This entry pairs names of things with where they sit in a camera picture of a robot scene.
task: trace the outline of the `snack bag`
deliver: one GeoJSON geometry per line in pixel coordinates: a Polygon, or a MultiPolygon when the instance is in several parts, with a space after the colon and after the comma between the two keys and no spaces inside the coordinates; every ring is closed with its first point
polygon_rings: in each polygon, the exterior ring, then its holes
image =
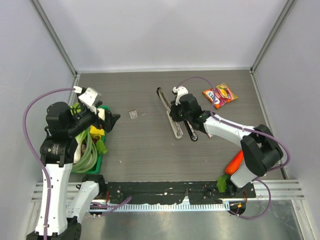
{"type": "Polygon", "coordinates": [[[202,94],[207,99],[209,99],[211,103],[214,101],[214,93],[215,93],[214,106],[216,109],[238,98],[236,95],[232,93],[230,88],[225,83],[219,84],[214,89],[211,88],[202,92],[202,94]]]}

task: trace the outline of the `black mounting plate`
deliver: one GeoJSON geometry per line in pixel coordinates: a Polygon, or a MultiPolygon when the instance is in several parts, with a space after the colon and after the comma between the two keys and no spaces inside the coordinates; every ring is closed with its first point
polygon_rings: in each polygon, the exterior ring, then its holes
{"type": "Polygon", "coordinates": [[[254,185],[248,183],[236,194],[218,192],[217,181],[108,182],[110,202],[119,204],[127,197],[129,204],[180,204],[188,196],[191,205],[221,204],[223,199],[255,198],[254,185]]]}

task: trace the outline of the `metal floor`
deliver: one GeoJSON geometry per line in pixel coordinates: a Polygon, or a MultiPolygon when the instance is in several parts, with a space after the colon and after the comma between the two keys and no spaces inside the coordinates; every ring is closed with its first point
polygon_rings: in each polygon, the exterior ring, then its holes
{"type": "MultiPolygon", "coordinates": [[[[176,139],[172,133],[165,107],[156,90],[161,87],[169,100],[172,88],[180,81],[201,76],[214,85],[226,83],[238,99],[215,112],[228,120],[244,125],[265,123],[257,94],[248,70],[168,71],[81,74],[79,85],[101,93],[104,105],[121,114],[113,131],[106,137],[109,152],[103,156],[101,173],[106,181],[206,181],[216,180],[229,161],[240,150],[220,137],[208,138],[198,133],[192,142],[185,134],[176,139]],[[129,111],[137,110],[138,118],[130,119],[129,111]]],[[[210,102],[202,91],[210,88],[201,79],[184,84],[197,97],[202,109],[210,102]]],[[[71,182],[80,182],[81,175],[72,175],[71,182]]],[[[265,179],[282,179],[279,170],[265,179]]]]}
{"type": "MultiPolygon", "coordinates": [[[[266,201],[247,203],[256,216],[266,201]]],[[[113,213],[82,223],[81,240],[302,240],[290,200],[273,201],[269,212],[245,220],[226,211],[113,213]]]]}

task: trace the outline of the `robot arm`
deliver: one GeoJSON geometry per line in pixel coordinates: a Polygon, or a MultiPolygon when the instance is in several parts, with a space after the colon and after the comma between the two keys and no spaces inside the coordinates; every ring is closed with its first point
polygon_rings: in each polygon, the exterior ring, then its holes
{"type": "Polygon", "coordinates": [[[283,152],[275,141],[245,130],[272,135],[267,126],[245,126],[223,119],[215,113],[212,117],[209,111],[201,109],[197,99],[183,86],[174,88],[173,93],[176,98],[171,102],[170,116],[175,122],[189,121],[195,130],[222,137],[242,148],[244,164],[230,177],[228,187],[231,191],[237,191],[253,179],[262,177],[283,157],[283,152]]]}
{"type": "MultiPolygon", "coordinates": [[[[78,146],[75,137],[94,125],[98,129],[104,129],[109,133],[119,114],[113,114],[105,110],[105,120],[98,116],[98,109],[102,102],[100,93],[93,88],[81,88],[75,86],[80,112],[73,115],[67,103],[56,102],[47,108],[45,128],[47,136],[40,147],[41,161],[45,165],[50,176],[51,188],[48,196],[48,189],[43,185],[40,217],[35,232],[27,236],[27,240],[44,239],[46,227],[47,236],[51,240],[80,239],[81,222],[89,208],[90,203],[98,194],[106,192],[106,184],[102,175],[86,175],[78,194],[71,204],[67,205],[67,190],[69,176],[74,162],[74,153],[78,146]],[[50,205],[47,206],[47,196],[50,198],[50,205]],[[45,212],[48,212],[47,226],[44,226],[45,212]]],[[[47,178],[43,173],[43,182],[47,178]]]]}

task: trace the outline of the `orange carrot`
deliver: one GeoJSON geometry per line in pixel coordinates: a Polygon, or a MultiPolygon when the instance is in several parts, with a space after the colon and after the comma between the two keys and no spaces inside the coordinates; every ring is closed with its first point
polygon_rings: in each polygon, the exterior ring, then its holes
{"type": "Polygon", "coordinates": [[[239,169],[243,158],[244,158],[244,153],[241,150],[232,159],[232,161],[228,164],[228,166],[226,166],[225,173],[228,175],[234,174],[239,169]]]}

